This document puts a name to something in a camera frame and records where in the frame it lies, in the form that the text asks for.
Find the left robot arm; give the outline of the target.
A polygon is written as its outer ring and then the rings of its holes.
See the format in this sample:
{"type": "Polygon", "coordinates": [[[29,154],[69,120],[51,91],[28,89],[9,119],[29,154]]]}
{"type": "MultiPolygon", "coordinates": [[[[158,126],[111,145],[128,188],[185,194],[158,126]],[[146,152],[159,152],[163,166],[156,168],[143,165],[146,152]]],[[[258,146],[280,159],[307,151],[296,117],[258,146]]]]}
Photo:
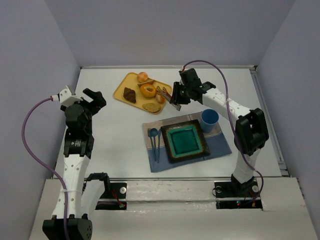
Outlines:
{"type": "Polygon", "coordinates": [[[100,196],[110,189],[107,173],[86,174],[92,156],[94,137],[92,118],[107,102],[101,92],[88,88],[78,97],[66,86],[56,99],[64,112],[66,131],[63,145],[63,176],[56,206],[42,231],[49,240],[89,240],[93,235],[90,216],[100,196]]]}

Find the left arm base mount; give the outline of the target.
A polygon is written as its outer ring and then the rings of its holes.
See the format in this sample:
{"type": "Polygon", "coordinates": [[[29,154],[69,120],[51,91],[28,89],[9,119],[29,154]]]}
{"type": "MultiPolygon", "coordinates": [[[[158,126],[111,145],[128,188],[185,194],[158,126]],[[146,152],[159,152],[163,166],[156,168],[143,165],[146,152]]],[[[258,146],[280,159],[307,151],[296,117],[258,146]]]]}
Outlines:
{"type": "Polygon", "coordinates": [[[111,182],[106,172],[91,173],[84,179],[82,203],[94,210],[125,211],[126,194],[126,182],[111,182]]]}

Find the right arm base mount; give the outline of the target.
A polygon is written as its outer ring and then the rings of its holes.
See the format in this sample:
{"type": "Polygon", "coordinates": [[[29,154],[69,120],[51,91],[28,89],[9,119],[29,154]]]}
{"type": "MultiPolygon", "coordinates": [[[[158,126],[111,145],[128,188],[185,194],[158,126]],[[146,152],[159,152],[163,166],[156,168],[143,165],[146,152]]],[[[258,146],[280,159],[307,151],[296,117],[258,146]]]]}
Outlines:
{"type": "Polygon", "coordinates": [[[232,175],[230,180],[215,182],[211,193],[218,210],[263,209],[260,188],[254,177],[240,183],[232,175]]]}

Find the metal tongs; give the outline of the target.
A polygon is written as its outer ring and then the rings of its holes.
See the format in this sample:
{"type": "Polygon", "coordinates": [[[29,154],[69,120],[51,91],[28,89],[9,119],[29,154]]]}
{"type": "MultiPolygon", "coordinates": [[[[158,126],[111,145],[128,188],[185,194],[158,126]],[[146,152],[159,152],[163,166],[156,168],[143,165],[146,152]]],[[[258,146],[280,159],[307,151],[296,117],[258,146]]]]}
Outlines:
{"type": "Polygon", "coordinates": [[[156,92],[160,95],[162,95],[165,100],[170,103],[177,111],[181,110],[181,105],[171,102],[172,96],[169,94],[169,92],[166,90],[165,87],[160,88],[159,86],[156,87],[156,92]]]}

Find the glazed oval bun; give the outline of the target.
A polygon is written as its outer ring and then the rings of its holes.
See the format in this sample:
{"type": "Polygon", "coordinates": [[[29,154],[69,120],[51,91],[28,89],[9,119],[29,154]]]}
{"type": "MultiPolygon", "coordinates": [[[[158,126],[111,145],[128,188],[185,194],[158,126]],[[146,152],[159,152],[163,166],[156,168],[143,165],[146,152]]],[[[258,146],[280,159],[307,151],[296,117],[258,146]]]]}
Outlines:
{"type": "Polygon", "coordinates": [[[156,94],[155,99],[159,104],[163,104],[166,101],[165,97],[160,93],[156,94]]]}

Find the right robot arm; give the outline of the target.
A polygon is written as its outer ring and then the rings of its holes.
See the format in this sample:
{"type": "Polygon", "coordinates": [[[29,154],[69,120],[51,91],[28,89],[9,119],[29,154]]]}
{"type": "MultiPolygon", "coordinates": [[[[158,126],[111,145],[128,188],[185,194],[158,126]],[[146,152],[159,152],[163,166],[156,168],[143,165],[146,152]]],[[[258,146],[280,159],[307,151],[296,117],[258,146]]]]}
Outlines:
{"type": "Polygon", "coordinates": [[[258,155],[269,139],[264,112],[260,108],[250,109],[232,100],[227,85],[225,92],[221,92],[211,82],[202,82],[193,68],[181,70],[179,75],[180,81],[173,84],[170,102],[187,105],[194,100],[229,120],[234,144],[238,150],[231,182],[237,191],[248,188],[257,171],[258,155]]]}

